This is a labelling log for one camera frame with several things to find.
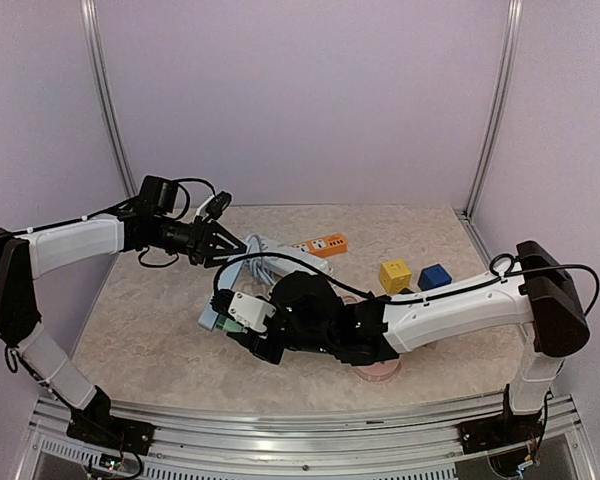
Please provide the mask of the light blue power strip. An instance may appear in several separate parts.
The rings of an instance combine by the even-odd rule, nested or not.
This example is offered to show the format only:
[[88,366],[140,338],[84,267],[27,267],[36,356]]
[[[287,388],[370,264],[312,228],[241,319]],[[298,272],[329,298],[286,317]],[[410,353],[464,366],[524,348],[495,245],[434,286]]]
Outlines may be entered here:
[[200,327],[212,331],[216,329],[215,324],[219,315],[228,317],[232,293],[227,294],[226,290],[231,291],[233,289],[242,266],[243,261],[236,262],[217,275],[217,289],[212,292],[209,301],[198,318]]

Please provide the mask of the light green plug adapter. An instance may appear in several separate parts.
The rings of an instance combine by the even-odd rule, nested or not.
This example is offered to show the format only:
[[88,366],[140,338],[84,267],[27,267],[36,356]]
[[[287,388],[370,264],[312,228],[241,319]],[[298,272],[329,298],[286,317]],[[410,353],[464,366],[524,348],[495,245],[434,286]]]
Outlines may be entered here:
[[235,320],[219,315],[216,320],[215,328],[225,333],[244,333],[245,328]]

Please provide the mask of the long white power strip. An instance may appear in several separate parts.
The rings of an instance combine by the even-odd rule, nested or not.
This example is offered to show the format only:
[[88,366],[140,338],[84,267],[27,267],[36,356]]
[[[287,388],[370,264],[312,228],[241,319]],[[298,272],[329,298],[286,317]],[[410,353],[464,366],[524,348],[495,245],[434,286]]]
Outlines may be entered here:
[[331,273],[329,262],[314,255],[304,253],[264,236],[250,234],[244,239],[248,253],[269,253],[269,256],[246,261],[252,277],[272,286],[278,277],[284,277],[294,271],[314,274],[316,270],[325,274]]

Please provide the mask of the yellow cube adapter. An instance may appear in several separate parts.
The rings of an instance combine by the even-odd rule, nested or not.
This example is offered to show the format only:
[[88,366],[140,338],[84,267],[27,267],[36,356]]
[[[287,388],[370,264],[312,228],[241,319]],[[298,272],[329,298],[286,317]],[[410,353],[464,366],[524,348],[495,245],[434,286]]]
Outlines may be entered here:
[[379,282],[388,295],[409,289],[411,277],[412,272],[402,259],[386,261],[380,265]]

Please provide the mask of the blue cube adapter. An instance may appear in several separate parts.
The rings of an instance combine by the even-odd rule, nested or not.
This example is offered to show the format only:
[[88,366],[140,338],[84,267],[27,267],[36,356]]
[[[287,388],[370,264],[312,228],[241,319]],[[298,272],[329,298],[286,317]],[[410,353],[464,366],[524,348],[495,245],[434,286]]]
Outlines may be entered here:
[[417,285],[421,291],[428,291],[452,283],[452,277],[440,264],[431,265],[421,270]]

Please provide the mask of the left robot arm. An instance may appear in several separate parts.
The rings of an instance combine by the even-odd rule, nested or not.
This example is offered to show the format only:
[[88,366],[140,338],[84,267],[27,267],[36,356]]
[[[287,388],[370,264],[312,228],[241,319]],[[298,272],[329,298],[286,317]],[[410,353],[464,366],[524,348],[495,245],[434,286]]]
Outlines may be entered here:
[[40,294],[78,267],[105,264],[125,253],[157,249],[174,261],[212,268],[245,244],[220,218],[232,202],[227,191],[209,188],[191,218],[174,211],[176,200],[191,199],[189,184],[209,186],[194,177],[144,178],[139,192],[93,213],[20,230],[0,228],[0,340],[9,361],[17,362],[49,389],[101,445],[113,443],[120,424],[110,399],[73,363],[65,345],[47,329],[43,314],[49,300]]

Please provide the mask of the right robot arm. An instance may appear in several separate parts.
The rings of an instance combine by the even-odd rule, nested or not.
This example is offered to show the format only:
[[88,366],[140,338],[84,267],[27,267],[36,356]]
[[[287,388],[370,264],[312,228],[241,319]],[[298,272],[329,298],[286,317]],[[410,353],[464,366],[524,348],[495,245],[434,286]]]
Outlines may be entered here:
[[492,436],[511,444],[539,416],[565,358],[590,339],[589,311],[571,275],[576,265],[559,263],[532,240],[516,249],[493,258],[483,275],[424,292],[362,292],[359,302],[346,303],[336,292],[340,282],[301,270],[284,276],[266,298],[216,288],[214,308],[240,325],[238,343],[271,364],[292,350],[371,366],[439,340],[521,325],[528,341],[506,388],[505,411],[491,423]]

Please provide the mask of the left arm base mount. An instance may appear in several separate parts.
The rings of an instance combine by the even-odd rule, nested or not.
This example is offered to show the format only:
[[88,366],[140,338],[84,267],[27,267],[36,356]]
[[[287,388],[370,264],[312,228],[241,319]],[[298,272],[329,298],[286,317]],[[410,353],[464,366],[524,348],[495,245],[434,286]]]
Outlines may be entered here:
[[106,415],[102,421],[89,418],[79,410],[71,411],[68,437],[124,453],[146,455],[156,427],[148,422]]

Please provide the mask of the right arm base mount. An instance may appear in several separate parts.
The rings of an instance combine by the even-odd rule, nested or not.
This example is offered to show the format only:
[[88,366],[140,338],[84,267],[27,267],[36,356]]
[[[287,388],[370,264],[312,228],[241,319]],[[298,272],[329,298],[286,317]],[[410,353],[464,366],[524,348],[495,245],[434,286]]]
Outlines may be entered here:
[[500,413],[458,425],[463,453],[485,452],[538,438],[542,431],[540,418],[540,410],[532,414],[514,414],[510,400],[504,396]]

